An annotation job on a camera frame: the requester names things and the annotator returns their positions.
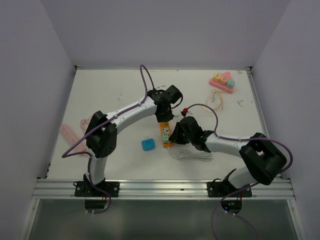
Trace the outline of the blue plug adapter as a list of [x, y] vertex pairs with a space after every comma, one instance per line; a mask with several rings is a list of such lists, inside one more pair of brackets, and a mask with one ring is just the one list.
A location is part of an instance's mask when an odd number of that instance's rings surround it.
[[156, 148], [156, 142], [154, 138], [146, 138], [141, 141], [141, 147], [143, 151], [151, 151]]

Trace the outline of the green USB charger plug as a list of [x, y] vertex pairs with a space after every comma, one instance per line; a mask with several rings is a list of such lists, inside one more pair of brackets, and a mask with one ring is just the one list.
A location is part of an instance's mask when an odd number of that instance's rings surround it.
[[162, 134], [162, 140], [163, 140], [164, 142], [169, 140], [169, 136], [168, 136], [167, 133], [163, 133], [163, 134]]

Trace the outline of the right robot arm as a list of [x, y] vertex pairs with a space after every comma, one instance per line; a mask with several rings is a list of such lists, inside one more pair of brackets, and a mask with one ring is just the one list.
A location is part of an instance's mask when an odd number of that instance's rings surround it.
[[196, 119], [186, 116], [174, 128], [169, 140], [178, 145], [191, 144], [198, 151], [223, 153], [243, 160], [245, 166], [233, 169], [213, 185], [221, 196], [235, 196], [242, 188], [255, 183], [270, 185], [287, 164], [285, 155], [262, 133], [236, 139], [203, 130]]

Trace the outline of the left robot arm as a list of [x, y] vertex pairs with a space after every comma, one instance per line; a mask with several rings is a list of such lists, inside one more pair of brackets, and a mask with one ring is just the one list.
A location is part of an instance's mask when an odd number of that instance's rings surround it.
[[89, 181], [87, 192], [95, 197], [103, 193], [107, 158], [116, 149], [120, 132], [152, 115], [156, 116], [159, 123], [171, 121], [174, 118], [172, 104], [182, 99], [180, 90], [171, 85], [166, 90], [149, 90], [146, 96], [114, 112], [95, 112], [85, 132], [86, 146], [92, 154], [85, 173]]

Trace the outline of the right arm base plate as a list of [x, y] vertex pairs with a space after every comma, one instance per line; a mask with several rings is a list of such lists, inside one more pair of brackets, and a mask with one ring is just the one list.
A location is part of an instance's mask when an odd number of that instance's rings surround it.
[[[208, 181], [206, 183], [207, 194], [209, 198], [222, 198], [228, 194], [234, 193], [239, 190], [235, 188], [231, 183], [227, 180], [221, 180], [216, 178], [212, 181]], [[250, 198], [253, 196], [250, 188], [246, 188], [242, 192], [234, 193], [231, 197], [237, 198], [239, 196]]]

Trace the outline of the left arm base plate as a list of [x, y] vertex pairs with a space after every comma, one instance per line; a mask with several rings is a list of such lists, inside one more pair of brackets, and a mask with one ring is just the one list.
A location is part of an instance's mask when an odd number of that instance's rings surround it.
[[102, 181], [95, 187], [87, 181], [75, 181], [73, 186], [75, 187], [74, 196], [84, 198], [103, 197], [105, 196], [103, 192], [106, 192], [112, 198], [116, 198], [120, 191], [118, 181]]

